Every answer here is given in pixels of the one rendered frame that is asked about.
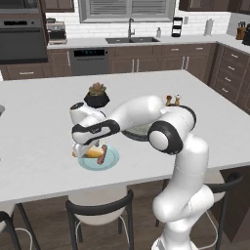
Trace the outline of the black frame white stool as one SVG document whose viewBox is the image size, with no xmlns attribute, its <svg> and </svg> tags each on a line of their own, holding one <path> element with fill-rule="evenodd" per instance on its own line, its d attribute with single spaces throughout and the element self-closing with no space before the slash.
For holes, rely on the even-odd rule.
<svg viewBox="0 0 250 250">
<path fill-rule="evenodd" d="M 18 229 L 14 227 L 13 223 L 15 207 L 18 207 L 24 221 L 25 229 L 23 229 L 23 231 L 25 231 L 30 238 L 29 250 L 32 250 L 32 247 L 35 247 L 35 250 L 41 250 L 31 223 L 21 203 L 15 204 L 9 202 L 0 206 L 0 233 L 7 232 L 13 242 L 15 250 L 21 250 L 21 245 L 17 236 Z"/>
<path fill-rule="evenodd" d="M 118 221 L 118 233 L 125 229 L 129 250 L 134 250 L 132 200 L 134 193 L 126 186 L 106 187 L 93 191 L 75 192 L 68 196 L 67 210 L 72 250 L 82 242 L 80 224 L 107 225 Z"/>
<path fill-rule="evenodd" d="M 191 229 L 216 201 L 222 199 L 221 219 L 214 241 L 216 250 L 220 249 L 229 191 L 238 185 L 243 177 L 240 173 L 233 172 L 224 183 L 209 183 L 215 181 L 216 177 L 222 179 L 221 174 L 212 169 L 201 171 L 199 174 L 191 174 L 180 167 L 174 170 L 168 184 L 153 199 L 153 214 L 165 226 L 151 250 L 203 250 L 190 240 Z"/>
</svg>

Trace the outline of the brown base cupboards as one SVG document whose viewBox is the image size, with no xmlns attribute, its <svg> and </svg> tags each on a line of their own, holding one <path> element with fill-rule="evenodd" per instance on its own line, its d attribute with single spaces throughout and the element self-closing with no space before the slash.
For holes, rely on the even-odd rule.
<svg viewBox="0 0 250 250">
<path fill-rule="evenodd" d="M 215 49 L 214 43 L 111 47 L 108 49 L 108 72 L 186 70 L 208 83 Z"/>
<path fill-rule="evenodd" d="M 68 50 L 49 49 L 47 53 L 47 62 L 0 65 L 0 79 L 22 80 L 72 75 Z"/>
</svg>

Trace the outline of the dark rimmed bowl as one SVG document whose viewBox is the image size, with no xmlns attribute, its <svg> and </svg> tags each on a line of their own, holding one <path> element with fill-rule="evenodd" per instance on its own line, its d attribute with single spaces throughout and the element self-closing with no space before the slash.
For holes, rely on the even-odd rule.
<svg viewBox="0 0 250 250">
<path fill-rule="evenodd" d="M 147 142 L 147 132 L 151 126 L 151 123 L 126 129 L 122 132 L 127 138 L 138 141 L 138 142 Z"/>
</svg>

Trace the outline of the dark tap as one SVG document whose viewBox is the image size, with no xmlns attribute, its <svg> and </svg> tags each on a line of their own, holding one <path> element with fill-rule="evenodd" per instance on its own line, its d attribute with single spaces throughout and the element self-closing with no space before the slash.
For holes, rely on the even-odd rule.
<svg viewBox="0 0 250 250">
<path fill-rule="evenodd" d="M 129 25 L 128 25 L 128 38 L 130 39 L 132 35 L 135 35 L 135 29 L 133 30 L 131 27 L 131 23 L 134 22 L 134 19 L 129 18 Z"/>
</svg>

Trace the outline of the window with grey blinds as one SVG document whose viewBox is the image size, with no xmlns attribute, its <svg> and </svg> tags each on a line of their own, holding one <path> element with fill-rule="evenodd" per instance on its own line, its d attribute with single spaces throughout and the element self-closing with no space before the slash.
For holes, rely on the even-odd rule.
<svg viewBox="0 0 250 250">
<path fill-rule="evenodd" d="M 171 21 L 176 0 L 78 0 L 84 22 Z"/>
</svg>

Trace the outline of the silver coffee machine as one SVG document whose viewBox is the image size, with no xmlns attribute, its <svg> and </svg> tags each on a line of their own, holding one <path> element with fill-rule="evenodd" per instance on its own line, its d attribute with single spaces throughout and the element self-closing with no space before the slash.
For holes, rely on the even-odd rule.
<svg viewBox="0 0 250 250">
<path fill-rule="evenodd" d="M 67 42 L 65 25 L 63 21 L 46 19 L 46 26 L 50 44 L 65 44 Z"/>
</svg>

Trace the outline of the black small appliance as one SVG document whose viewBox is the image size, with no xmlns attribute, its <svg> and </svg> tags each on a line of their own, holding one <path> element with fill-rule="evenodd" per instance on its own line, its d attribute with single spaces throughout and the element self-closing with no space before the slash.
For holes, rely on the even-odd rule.
<svg viewBox="0 0 250 250">
<path fill-rule="evenodd" d="M 246 30 L 244 33 L 244 38 L 242 40 L 242 44 L 250 46 L 250 23 L 248 23 L 246 26 Z"/>
</svg>

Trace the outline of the brown drawer run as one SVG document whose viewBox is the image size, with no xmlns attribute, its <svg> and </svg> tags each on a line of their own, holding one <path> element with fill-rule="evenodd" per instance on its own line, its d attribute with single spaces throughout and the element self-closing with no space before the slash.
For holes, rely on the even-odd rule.
<svg viewBox="0 0 250 250">
<path fill-rule="evenodd" d="M 250 54 L 218 44 L 209 86 L 250 115 Z"/>
</svg>

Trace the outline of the black wall oven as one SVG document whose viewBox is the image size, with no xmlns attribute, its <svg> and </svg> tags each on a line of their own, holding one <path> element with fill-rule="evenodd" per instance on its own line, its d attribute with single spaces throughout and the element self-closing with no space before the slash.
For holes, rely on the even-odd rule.
<svg viewBox="0 0 250 250">
<path fill-rule="evenodd" d="M 0 64 L 47 61 L 47 42 L 39 11 L 0 9 Z"/>
</svg>

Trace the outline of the wooden knife block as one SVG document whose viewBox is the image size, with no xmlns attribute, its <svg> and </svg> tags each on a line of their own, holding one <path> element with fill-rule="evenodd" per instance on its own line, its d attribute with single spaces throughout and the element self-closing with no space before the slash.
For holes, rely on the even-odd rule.
<svg viewBox="0 0 250 250">
<path fill-rule="evenodd" d="M 242 40 L 244 38 L 245 31 L 246 31 L 246 23 L 244 21 L 240 21 L 238 23 L 236 40 Z"/>
</svg>

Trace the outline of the succulent in black pot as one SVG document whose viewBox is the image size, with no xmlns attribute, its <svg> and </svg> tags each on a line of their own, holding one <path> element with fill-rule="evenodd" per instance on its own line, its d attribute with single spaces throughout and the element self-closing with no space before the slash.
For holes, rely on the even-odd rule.
<svg viewBox="0 0 250 250">
<path fill-rule="evenodd" d="M 93 108 L 104 107 L 109 102 L 109 97 L 105 92 L 106 86 L 100 82 L 94 83 L 88 94 L 85 96 L 85 103 Z"/>
</svg>

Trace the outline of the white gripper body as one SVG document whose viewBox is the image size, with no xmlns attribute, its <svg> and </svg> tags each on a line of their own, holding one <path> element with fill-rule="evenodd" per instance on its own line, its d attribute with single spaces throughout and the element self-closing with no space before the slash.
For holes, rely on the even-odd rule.
<svg viewBox="0 0 250 250">
<path fill-rule="evenodd" d="M 95 144 L 96 144 L 95 142 L 91 142 L 89 145 L 84 146 L 78 143 L 74 143 L 72 146 L 72 155 L 75 157 L 81 158 Z"/>
</svg>

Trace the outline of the brown sausage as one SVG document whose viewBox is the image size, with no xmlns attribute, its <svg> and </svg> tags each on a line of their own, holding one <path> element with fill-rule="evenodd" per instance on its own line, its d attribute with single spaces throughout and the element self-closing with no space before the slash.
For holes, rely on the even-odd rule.
<svg viewBox="0 0 250 250">
<path fill-rule="evenodd" d="M 102 149 L 103 149 L 104 153 L 102 154 L 101 157 L 98 158 L 98 161 L 97 161 L 97 163 L 100 165 L 102 165 L 104 163 L 105 155 L 107 152 L 107 145 L 102 145 Z"/>
</svg>

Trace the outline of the light blue plate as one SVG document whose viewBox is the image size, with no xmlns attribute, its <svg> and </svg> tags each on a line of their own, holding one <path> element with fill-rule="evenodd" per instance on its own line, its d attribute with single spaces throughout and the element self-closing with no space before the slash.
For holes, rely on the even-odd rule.
<svg viewBox="0 0 250 250">
<path fill-rule="evenodd" d="M 119 153 L 113 146 L 107 146 L 104 163 L 99 164 L 97 158 L 82 157 L 78 159 L 78 163 L 85 169 L 91 171 L 103 171 L 112 168 L 119 161 Z"/>
</svg>

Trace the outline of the dark sink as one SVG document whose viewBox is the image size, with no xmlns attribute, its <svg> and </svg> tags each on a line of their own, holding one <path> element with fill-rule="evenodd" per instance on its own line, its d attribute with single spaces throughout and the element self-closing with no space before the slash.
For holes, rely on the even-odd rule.
<svg viewBox="0 0 250 250">
<path fill-rule="evenodd" d="M 160 42 L 154 37 L 132 37 L 132 38 L 106 38 L 108 44 L 123 44 L 123 43 L 154 43 Z"/>
</svg>

